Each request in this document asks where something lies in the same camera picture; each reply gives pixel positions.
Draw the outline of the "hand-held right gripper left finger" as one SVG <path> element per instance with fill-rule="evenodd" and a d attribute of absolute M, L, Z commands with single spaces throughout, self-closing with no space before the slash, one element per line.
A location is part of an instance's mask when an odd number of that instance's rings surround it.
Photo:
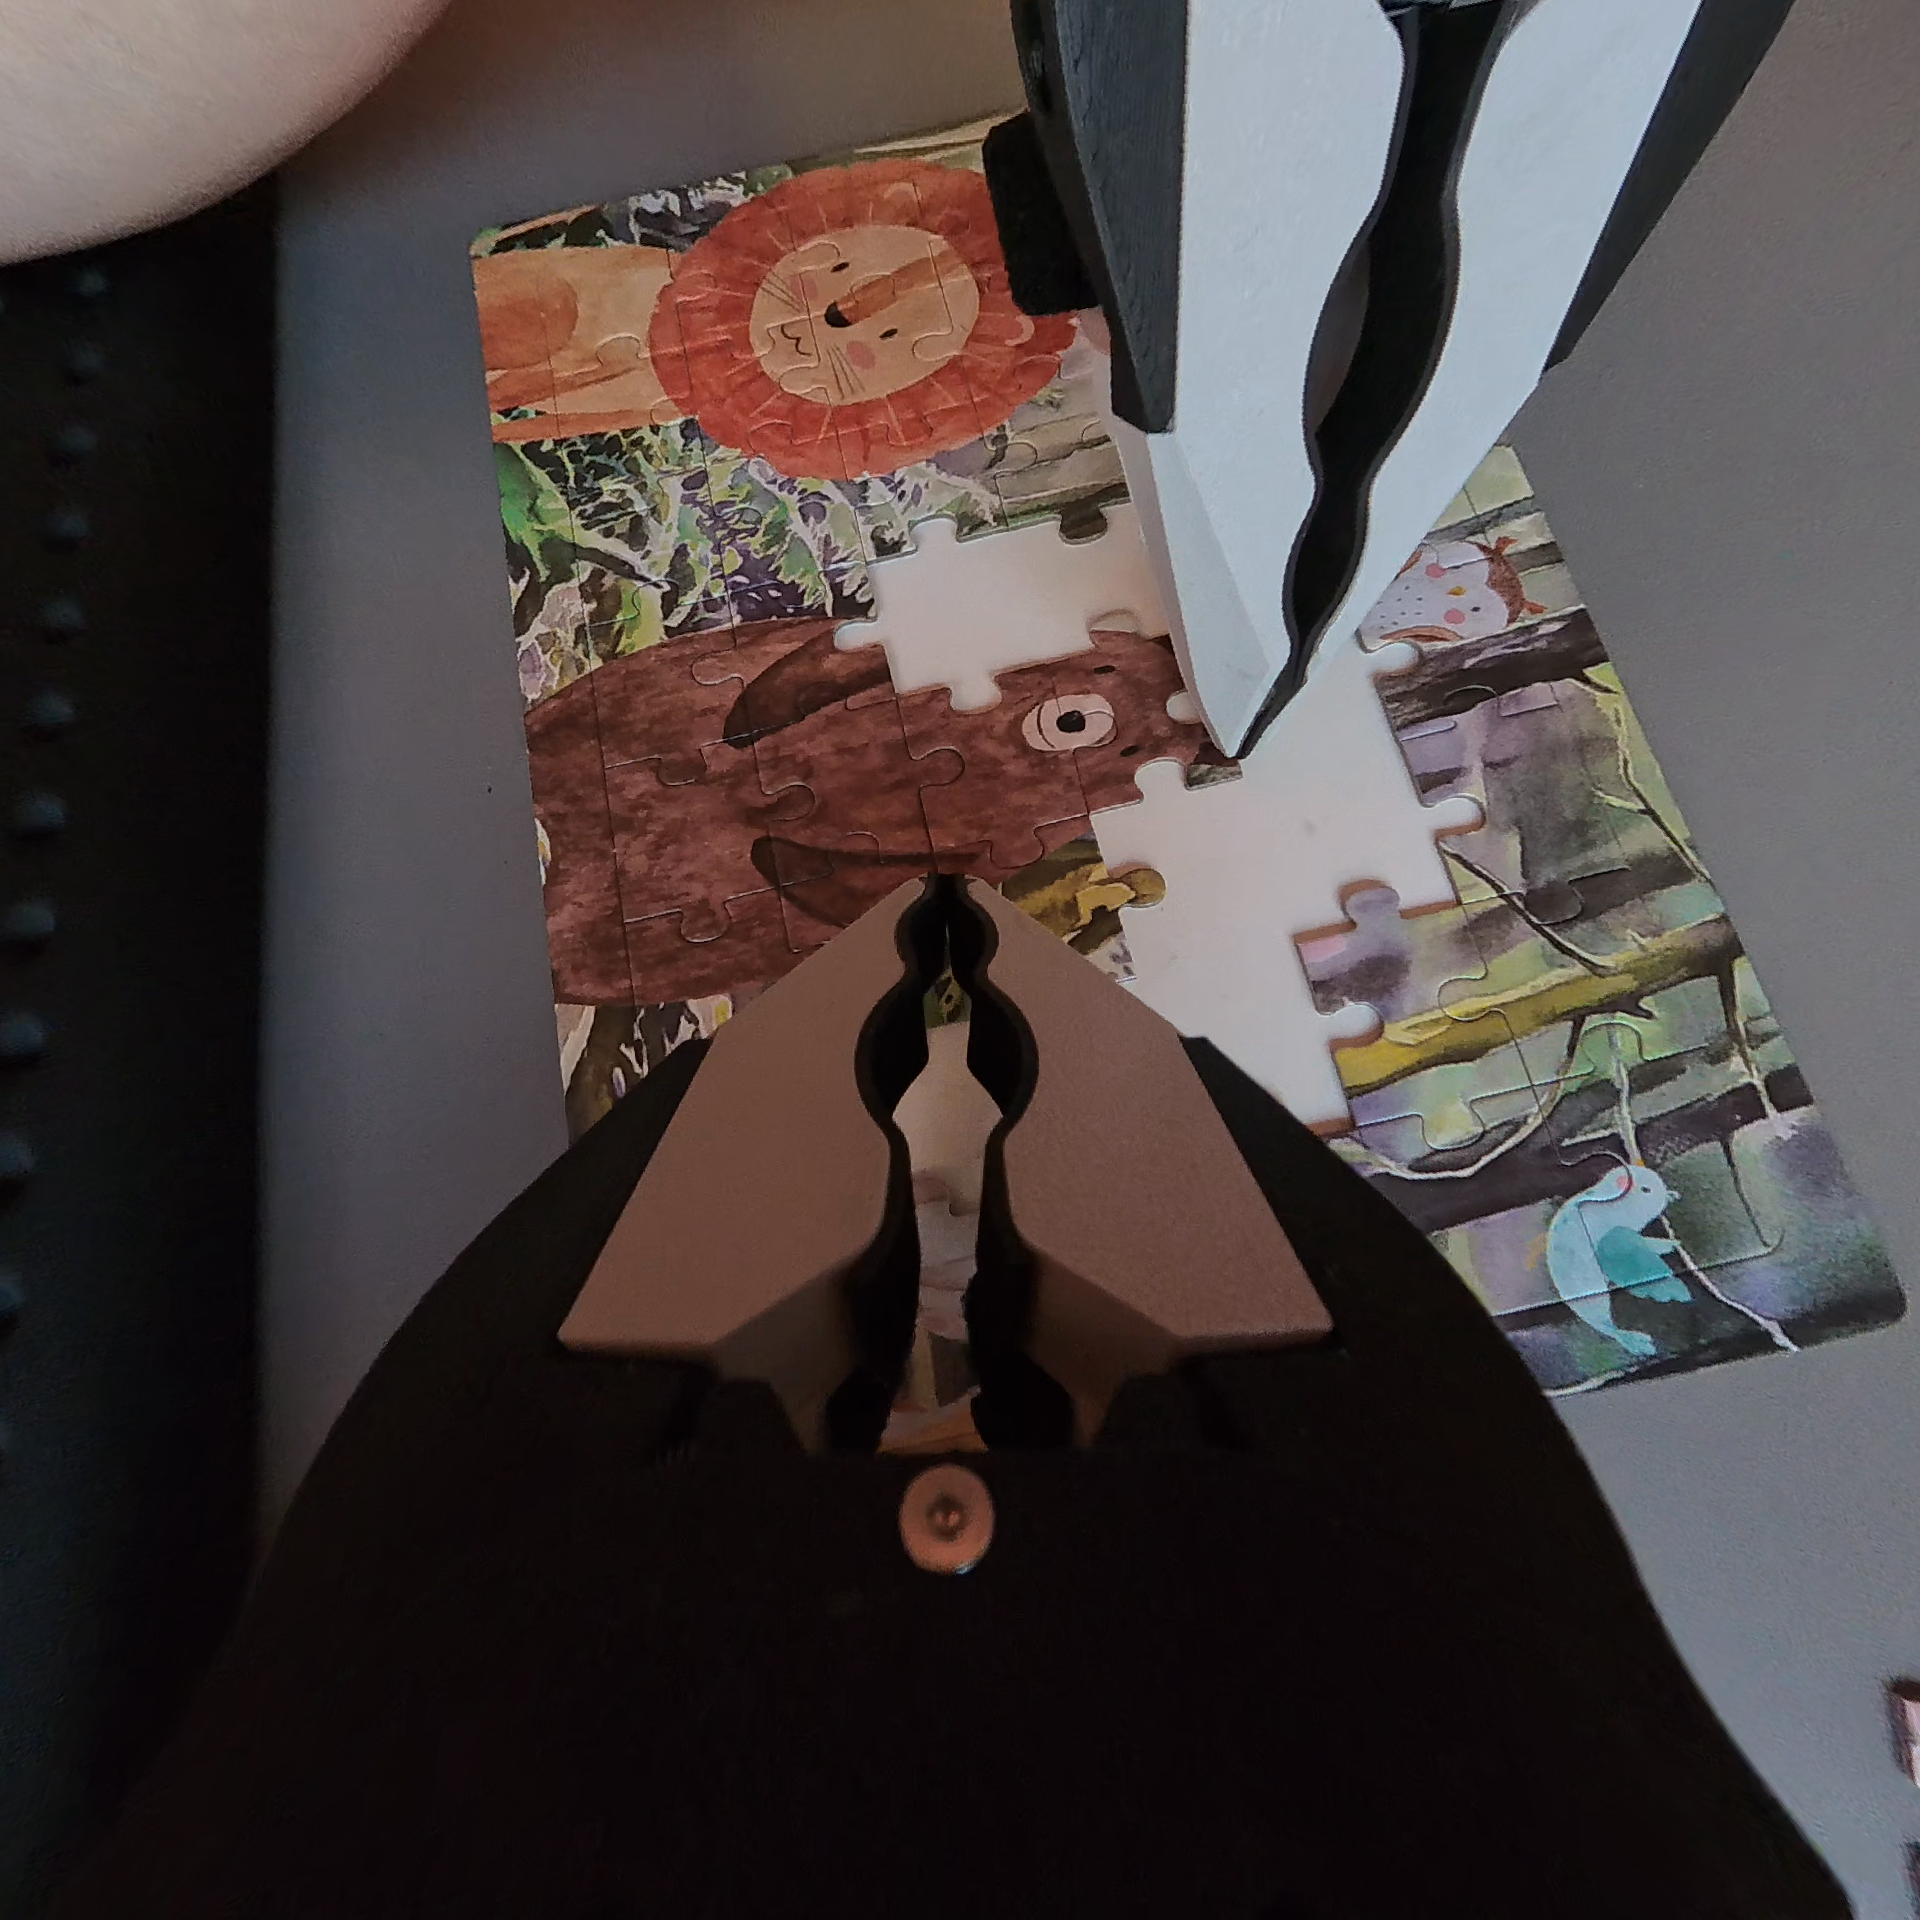
<path fill-rule="evenodd" d="M 712 1041 L 560 1329 L 576 1353 L 768 1384 L 806 1445 L 874 1453 L 922 1243 L 893 1114 L 929 1061 L 948 894 L 912 880 Z"/>

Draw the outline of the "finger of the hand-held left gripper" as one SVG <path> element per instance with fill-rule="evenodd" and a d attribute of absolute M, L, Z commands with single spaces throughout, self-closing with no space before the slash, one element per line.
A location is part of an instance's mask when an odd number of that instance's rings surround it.
<path fill-rule="evenodd" d="M 1129 487 L 1229 758 L 1301 690 L 1434 375 L 1461 137 L 1461 13 L 1188 7 L 1173 405 Z"/>
<path fill-rule="evenodd" d="M 1312 435 L 1286 566 L 1301 643 L 1357 630 L 1538 385 L 1694 26 L 1694 2 L 1403 7 L 1405 73 L 1365 303 Z"/>

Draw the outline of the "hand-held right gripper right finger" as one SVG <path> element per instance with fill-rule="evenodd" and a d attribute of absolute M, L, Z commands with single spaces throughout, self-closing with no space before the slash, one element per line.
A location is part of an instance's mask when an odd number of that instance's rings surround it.
<path fill-rule="evenodd" d="M 966 1289 L 989 1447 L 1085 1442 L 1137 1377 L 1329 1337 L 1174 1026 L 976 880 L 953 975 L 1000 1109 Z"/>

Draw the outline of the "animal jigsaw puzzle board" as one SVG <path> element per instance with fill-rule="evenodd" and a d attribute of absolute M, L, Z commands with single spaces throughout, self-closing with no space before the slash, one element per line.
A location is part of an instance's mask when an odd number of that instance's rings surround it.
<path fill-rule="evenodd" d="M 1514 448 L 1229 760 L 988 128 L 470 245 L 570 1128 L 941 866 L 1331 1135 L 1557 1398 L 1896 1323 Z"/>

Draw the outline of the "person's left forearm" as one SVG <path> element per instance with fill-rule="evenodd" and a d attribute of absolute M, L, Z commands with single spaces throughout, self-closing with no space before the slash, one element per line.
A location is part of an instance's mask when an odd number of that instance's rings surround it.
<path fill-rule="evenodd" d="M 170 224 L 368 97 L 444 2 L 5 2 L 3 258 Z"/>

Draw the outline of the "grey desk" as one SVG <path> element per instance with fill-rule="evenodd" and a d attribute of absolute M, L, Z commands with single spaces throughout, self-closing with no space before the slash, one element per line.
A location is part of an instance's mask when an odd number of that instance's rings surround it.
<path fill-rule="evenodd" d="M 452 5 L 280 178 L 262 1521 L 563 1152 L 467 250 L 1019 107 L 1006 5 Z M 1915 5 L 1796 5 L 1516 424 L 1915 1287 Z M 1696 1679 L 1860 1917 L 1910 1917 L 1915 1315 L 1578 1402 Z"/>

